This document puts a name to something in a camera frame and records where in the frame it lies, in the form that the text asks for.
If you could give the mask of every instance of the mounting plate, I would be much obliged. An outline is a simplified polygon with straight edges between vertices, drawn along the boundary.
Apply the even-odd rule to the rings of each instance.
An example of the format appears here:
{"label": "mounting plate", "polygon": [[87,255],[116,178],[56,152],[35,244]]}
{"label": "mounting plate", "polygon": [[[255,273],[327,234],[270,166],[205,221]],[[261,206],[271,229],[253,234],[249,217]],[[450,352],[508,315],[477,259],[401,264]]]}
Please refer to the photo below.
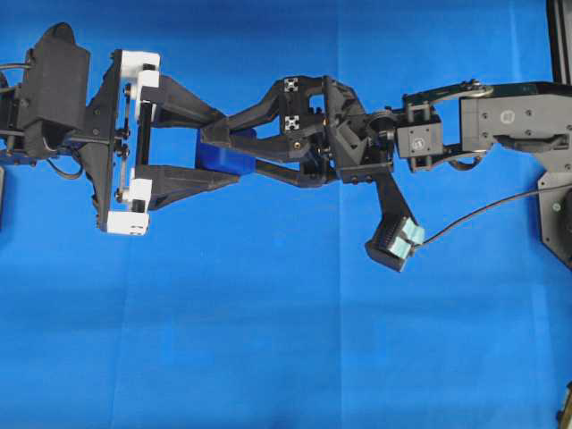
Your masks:
{"label": "mounting plate", "polygon": [[[538,189],[572,183],[572,172],[546,172],[538,181]],[[566,229],[564,198],[570,189],[539,195],[541,240],[565,266],[572,269],[572,232]]]}

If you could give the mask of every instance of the blue fabric backdrop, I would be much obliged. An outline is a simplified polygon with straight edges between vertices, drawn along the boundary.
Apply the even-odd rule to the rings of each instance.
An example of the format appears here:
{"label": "blue fabric backdrop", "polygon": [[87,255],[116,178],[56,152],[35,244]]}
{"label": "blue fabric backdrop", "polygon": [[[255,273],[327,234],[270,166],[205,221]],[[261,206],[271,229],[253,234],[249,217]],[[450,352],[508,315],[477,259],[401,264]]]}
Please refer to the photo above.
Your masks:
{"label": "blue fabric backdrop", "polygon": [[[543,0],[10,1],[0,63],[68,21],[227,114],[283,76],[337,76],[368,110],[468,80],[550,80]],[[19,78],[17,72],[9,75]],[[457,105],[442,109],[458,141]],[[189,165],[195,132],[154,132],[152,162]],[[94,228],[87,181],[7,169],[0,231],[0,427],[551,428],[572,379],[570,272],[538,240],[535,201],[419,252],[403,274],[363,250],[372,186],[248,176],[153,214],[141,239]],[[429,232],[530,189],[531,157],[396,177]]]}

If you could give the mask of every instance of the blue surface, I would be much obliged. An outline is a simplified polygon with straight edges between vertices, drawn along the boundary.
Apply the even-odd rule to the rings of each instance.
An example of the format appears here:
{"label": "blue surface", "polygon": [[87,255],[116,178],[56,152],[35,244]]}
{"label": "blue surface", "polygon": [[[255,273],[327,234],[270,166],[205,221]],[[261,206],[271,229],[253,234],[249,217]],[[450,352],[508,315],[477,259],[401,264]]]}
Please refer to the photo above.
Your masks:
{"label": "blue surface", "polygon": [[[255,130],[237,132],[244,137],[255,139]],[[257,169],[257,159],[253,156],[234,152],[224,147],[207,145],[200,141],[200,132],[197,132],[197,145],[195,147],[195,166],[216,172],[229,172],[239,176],[253,173]]]}
{"label": "blue surface", "polygon": [[[0,63],[57,21],[92,52],[90,94],[116,47],[157,51],[227,114],[296,74],[337,76],[367,109],[472,77],[551,77],[541,0],[21,0],[3,5]],[[457,106],[441,112],[456,142]],[[152,162],[191,165],[194,142],[156,130]],[[496,148],[473,172],[400,162],[396,176],[431,233],[540,173]],[[554,427],[572,379],[571,273],[539,242],[533,200],[396,274],[363,249],[380,216],[371,186],[250,175],[154,213],[134,239],[94,228],[87,181],[42,164],[9,168],[7,185],[0,427]]]}

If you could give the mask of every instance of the light blue component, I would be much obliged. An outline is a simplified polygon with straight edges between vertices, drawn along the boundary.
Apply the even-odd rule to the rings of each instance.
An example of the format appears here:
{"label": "light blue component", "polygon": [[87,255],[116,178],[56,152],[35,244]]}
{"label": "light blue component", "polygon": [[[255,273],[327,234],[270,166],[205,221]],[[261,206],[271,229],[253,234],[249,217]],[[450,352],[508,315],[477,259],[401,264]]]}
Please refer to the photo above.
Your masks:
{"label": "light blue component", "polygon": [[403,232],[408,240],[414,244],[423,244],[425,241],[425,229],[416,225],[411,218],[408,218],[403,225]]}
{"label": "light blue component", "polygon": [[395,241],[388,247],[388,250],[400,259],[406,259],[411,251],[411,245],[401,237],[396,237]]}

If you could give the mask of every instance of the wire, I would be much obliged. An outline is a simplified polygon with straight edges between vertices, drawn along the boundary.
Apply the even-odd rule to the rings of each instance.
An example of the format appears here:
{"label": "wire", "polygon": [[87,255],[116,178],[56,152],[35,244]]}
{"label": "wire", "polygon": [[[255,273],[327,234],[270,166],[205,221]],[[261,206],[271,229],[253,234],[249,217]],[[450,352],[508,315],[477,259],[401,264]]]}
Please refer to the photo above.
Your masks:
{"label": "wire", "polygon": [[8,63],[0,64],[0,70],[12,70],[12,69],[31,69],[31,65],[25,63]]}
{"label": "wire", "polygon": [[14,90],[16,90],[18,87],[7,87],[7,88],[0,88],[0,94],[5,94],[7,92],[12,92]]}
{"label": "wire", "polygon": [[75,149],[72,151],[72,158],[76,163],[80,165],[80,170],[78,172],[64,172],[56,167],[52,160],[47,159],[46,161],[48,164],[50,164],[58,176],[63,177],[68,181],[75,181],[76,179],[79,179],[83,174],[83,163],[81,162],[80,153]]}
{"label": "wire", "polygon": [[451,223],[449,226],[447,226],[446,228],[444,228],[443,230],[437,232],[435,235],[433,235],[430,239],[424,241],[423,244],[420,244],[418,246],[416,246],[416,248],[421,248],[423,246],[426,246],[428,244],[433,243],[434,241],[438,240],[440,237],[442,237],[443,235],[445,235],[447,232],[449,232],[450,230],[452,230],[453,228],[455,228],[456,226],[461,225],[462,223],[465,223],[471,219],[473,219],[475,216],[478,216],[488,210],[491,210],[492,208],[501,206],[503,204],[512,202],[512,201],[516,201],[518,199],[522,199],[522,198],[528,198],[528,197],[534,197],[536,195],[540,195],[543,194],[545,192],[554,192],[557,190],[562,190],[562,189],[571,189],[572,188],[572,184],[569,185],[562,185],[562,186],[556,186],[554,188],[546,188],[546,189],[538,189],[538,190],[530,190],[528,192],[523,192],[521,194],[516,194],[513,195],[512,197],[508,197],[508,198],[504,198],[501,199],[499,201],[496,201],[492,204],[489,204],[488,206],[484,206],[482,208],[479,208],[478,210],[475,210],[472,213],[467,214],[466,216],[461,217],[460,219],[458,219],[457,221]]}

